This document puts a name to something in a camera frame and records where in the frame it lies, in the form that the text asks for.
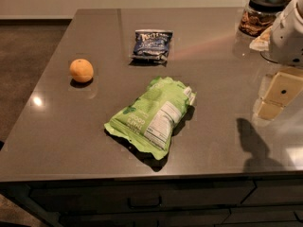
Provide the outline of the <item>orange fruit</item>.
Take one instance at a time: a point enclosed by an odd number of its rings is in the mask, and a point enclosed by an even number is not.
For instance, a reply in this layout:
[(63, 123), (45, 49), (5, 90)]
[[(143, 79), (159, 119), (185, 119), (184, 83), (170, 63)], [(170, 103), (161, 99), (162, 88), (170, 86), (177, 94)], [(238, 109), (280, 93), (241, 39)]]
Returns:
[(86, 59), (75, 59), (71, 62), (69, 67), (70, 75), (73, 80), (79, 83), (86, 83), (94, 76), (94, 69)]

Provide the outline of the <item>green rice chip bag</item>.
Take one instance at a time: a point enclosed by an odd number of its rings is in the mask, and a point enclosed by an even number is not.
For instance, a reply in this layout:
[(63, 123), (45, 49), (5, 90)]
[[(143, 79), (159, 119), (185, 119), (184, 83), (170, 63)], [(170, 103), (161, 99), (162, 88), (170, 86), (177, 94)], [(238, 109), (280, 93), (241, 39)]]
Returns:
[(105, 130), (126, 139), (138, 151), (161, 160), (169, 153), (172, 132), (188, 107), (193, 105), (195, 97), (196, 94), (183, 82), (157, 77), (133, 104), (104, 124)]

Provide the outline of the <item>blue chip bag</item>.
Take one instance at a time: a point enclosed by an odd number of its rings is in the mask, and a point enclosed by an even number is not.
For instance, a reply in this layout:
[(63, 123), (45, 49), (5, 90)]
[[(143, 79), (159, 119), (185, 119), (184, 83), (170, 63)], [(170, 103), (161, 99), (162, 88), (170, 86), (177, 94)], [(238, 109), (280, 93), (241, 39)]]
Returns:
[(163, 29), (138, 29), (135, 32), (134, 60), (165, 63), (173, 32)]

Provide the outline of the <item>dark right cabinet drawer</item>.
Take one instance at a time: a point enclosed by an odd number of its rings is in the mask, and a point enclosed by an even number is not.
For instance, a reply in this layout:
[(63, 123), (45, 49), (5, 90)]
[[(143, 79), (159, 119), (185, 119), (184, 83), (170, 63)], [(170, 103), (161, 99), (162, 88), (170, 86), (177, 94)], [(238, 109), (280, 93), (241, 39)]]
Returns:
[(256, 181), (243, 205), (282, 205), (303, 202), (302, 180)]

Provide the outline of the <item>glass jar with black lid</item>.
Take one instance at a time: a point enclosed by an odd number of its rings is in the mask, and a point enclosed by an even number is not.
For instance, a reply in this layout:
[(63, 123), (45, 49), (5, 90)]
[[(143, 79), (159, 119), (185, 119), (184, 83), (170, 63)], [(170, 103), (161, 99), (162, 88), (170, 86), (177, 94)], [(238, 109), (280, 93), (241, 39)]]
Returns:
[(273, 24), (276, 15), (284, 8), (285, 0), (249, 0), (242, 13), (239, 30), (257, 37)]

